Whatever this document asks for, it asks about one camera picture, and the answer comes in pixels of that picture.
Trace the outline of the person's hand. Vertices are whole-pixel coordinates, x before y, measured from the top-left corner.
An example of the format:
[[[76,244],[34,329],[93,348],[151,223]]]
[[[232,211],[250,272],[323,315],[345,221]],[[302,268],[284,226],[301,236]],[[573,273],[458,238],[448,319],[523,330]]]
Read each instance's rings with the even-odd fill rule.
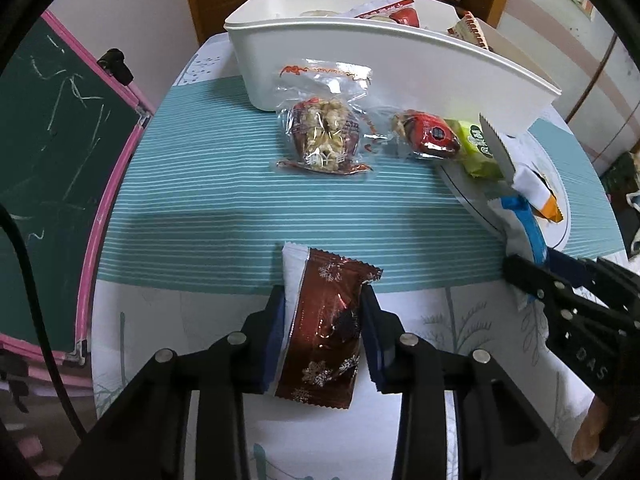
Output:
[[[608,422],[609,414],[608,406],[595,396],[573,440],[570,457],[574,464],[591,460],[596,456],[600,444],[600,434]]]

